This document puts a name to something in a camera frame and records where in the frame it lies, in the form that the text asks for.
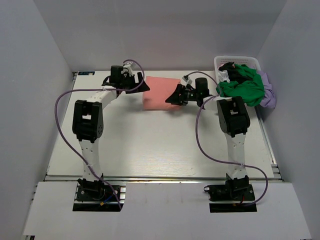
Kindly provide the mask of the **salmon pink t shirt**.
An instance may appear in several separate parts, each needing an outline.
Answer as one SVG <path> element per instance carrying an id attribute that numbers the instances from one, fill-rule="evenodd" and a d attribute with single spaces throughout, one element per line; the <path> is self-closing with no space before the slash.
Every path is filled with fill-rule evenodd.
<path id="1" fill-rule="evenodd" d="M 166 99 L 172 95 L 181 80 L 178 78 L 165 78 L 147 76 L 146 84 L 149 91 L 142 93 L 142 103 L 147 111 L 178 111 L 181 106 L 166 103 Z"/>

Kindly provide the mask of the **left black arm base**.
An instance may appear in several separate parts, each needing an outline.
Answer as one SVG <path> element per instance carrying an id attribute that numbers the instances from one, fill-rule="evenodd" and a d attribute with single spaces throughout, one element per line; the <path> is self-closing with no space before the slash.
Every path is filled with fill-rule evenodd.
<path id="1" fill-rule="evenodd" d="M 79 178 L 72 210 L 74 212 L 120 212 L 125 201 L 126 188 L 109 186 L 100 180 Z"/>

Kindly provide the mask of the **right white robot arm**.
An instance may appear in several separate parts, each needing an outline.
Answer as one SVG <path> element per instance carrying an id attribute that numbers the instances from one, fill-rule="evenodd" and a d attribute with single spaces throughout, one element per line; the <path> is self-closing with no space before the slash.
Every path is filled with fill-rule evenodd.
<path id="1" fill-rule="evenodd" d="M 195 120 L 195 137 L 198 145 L 200 144 L 198 124 L 201 111 L 216 112 L 220 129 L 226 138 L 228 160 L 214 159 L 206 153 L 204 155 L 217 163 L 228 165 L 226 177 L 229 181 L 248 178 L 245 167 L 245 138 L 251 122 L 242 97 L 212 95 L 207 79 L 200 77 L 195 80 L 195 87 L 190 84 L 177 84 L 176 89 L 165 102 L 178 106 L 185 106 L 189 102 L 197 103 L 199 111 Z"/>

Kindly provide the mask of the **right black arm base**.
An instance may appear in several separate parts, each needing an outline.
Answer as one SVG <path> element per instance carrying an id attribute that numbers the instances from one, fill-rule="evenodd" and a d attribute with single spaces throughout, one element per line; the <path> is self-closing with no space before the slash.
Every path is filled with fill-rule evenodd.
<path id="1" fill-rule="evenodd" d="M 227 177 L 224 184 L 212 184 L 203 188 L 209 195 L 211 213 L 254 213 L 257 206 L 253 203 L 255 194 L 249 177 Z"/>

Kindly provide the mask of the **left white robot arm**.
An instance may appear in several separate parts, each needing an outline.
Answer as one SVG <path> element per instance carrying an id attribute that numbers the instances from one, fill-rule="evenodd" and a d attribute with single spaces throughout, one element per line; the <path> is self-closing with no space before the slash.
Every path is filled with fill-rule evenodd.
<path id="1" fill-rule="evenodd" d="M 74 104 L 72 132 L 75 134 L 83 162 L 83 180 L 94 182 L 103 178 L 99 158 L 99 139 L 104 131 L 104 108 L 117 99 L 121 93 L 135 94 L 150 90 L 141 70 L 133 73 L 133 61 L 123 65 L 113 65 L 110 75 L 102 82 L 102 89 L 86 100 L 77 100 Z"/>

